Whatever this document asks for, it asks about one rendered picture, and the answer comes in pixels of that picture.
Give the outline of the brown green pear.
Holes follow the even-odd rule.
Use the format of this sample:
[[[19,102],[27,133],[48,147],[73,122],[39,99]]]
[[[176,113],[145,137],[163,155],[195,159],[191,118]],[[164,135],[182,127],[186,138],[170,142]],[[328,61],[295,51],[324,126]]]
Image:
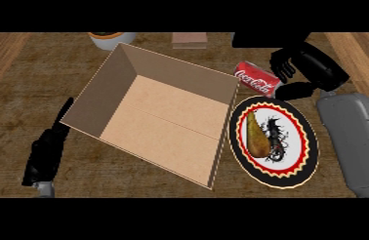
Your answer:
[[[272,144],[259,125],[254,112],[250,112],[247,117],[247,147],[256,158],[269,156]]]

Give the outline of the white plant pot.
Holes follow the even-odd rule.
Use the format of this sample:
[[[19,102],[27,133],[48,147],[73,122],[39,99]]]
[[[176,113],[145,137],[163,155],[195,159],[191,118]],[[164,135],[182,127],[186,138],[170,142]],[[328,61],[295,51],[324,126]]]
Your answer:
[[[90,32],[95,45],[105,51],[112,51],[118,43],[130,44],[136,39],[135,32]]]

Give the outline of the open cardboard box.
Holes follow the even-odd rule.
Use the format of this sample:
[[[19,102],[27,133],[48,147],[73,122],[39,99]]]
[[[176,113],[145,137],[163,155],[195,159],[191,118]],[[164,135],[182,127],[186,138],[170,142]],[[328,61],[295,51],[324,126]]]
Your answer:
[[[211,188],[238,79],[120,43],[62,123]]]

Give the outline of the black appliance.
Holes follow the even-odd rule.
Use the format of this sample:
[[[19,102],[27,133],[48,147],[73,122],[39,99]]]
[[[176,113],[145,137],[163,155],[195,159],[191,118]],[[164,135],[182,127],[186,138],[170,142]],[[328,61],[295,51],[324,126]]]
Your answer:
[[[300,43],[309,37],[309,32],[235,32],[232,37],[233,48],[284,48]]]

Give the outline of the black red patterned plate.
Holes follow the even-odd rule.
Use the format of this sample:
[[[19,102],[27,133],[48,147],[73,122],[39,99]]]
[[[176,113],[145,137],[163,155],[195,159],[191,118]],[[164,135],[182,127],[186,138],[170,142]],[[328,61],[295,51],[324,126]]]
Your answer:
[[[272,143],[263,158],[253,156],[247,146],[250,114]],[[235,159],[262,184],[288,189],[312,178],[319,163],[316,134],[303,113],[287,101],[267,97],[244,100],[232,111],[228,136]]]

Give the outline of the red soda can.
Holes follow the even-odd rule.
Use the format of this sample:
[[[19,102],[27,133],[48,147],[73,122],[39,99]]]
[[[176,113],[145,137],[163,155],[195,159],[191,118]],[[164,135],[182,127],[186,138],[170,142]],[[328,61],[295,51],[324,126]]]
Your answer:
[[[250,61],[238,63],[233,75],[241,83],[251,88],[260,95],[272,98],[282,85],[278,77]]]

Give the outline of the small brown cardboard block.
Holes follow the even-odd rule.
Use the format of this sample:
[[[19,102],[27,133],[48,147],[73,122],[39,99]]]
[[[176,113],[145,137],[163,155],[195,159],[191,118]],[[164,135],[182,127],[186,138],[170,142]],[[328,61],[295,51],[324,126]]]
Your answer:
[[[171,44],[174,49],[205,49],[208,35],[205,32],[174,32]]]

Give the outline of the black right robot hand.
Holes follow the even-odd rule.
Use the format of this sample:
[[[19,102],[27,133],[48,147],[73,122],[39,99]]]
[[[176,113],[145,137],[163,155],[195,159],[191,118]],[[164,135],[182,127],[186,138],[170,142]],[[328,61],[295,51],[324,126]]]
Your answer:
[[[276,89],[278,100],[309,98],[316,89],[329,92],[349,80],[349,74],[334,59],[307,42],[275,51],[270,65],[273,74],[282,82]],[[307,82],[287,83],[295,71],[301,72]]]

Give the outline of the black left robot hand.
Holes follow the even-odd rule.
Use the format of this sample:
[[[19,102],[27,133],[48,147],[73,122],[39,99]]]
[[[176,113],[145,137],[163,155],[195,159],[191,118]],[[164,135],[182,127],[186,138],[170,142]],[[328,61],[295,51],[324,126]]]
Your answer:
[[[61,119],[74,103],[68,98],[59,110],[53,125],[46,129],[31,144],[31,156],[27,163],[22,186],[33,186],[40,181],[53,181],[64,152],[64,143],[71,128]]]

